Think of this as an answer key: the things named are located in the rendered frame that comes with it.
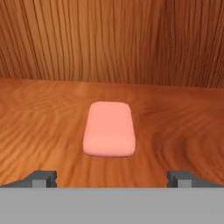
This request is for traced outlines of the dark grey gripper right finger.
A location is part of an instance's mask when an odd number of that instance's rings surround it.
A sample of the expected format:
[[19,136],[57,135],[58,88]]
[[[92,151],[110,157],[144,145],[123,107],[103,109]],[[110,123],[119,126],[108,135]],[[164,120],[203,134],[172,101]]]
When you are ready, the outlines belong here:
[[177,188],[209,188],[221,187],[221,185],[209,182],[202,178],[198,178],[190,171],[168,171],[167,186]]

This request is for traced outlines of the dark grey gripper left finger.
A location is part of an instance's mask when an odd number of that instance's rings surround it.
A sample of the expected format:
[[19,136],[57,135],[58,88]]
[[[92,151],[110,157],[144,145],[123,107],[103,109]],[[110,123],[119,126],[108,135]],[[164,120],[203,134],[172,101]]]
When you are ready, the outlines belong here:
[[3,187],[16,187],[16,188],[49,188],[56,187],[57,172],[56,171],[34,171],[26,178],[20,179],[9,184],[3,185]]

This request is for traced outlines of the pink bar soap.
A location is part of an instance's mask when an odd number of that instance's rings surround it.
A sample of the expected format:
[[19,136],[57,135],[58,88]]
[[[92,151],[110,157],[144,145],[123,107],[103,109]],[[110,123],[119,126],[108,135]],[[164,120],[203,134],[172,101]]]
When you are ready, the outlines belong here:
[[83,137],[83,151],[96,157],[129,157],[136,149],[130,106],[124,102],[91,104]]

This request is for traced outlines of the wooden cabinet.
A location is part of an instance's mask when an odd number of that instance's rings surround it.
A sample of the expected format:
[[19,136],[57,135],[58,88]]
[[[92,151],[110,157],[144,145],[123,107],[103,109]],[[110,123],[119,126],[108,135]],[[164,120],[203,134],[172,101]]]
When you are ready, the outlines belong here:
[[[136,153],[82,150],[88,108],[129,104]],[[0,185],[224,185],[224,0],[0,0]]]

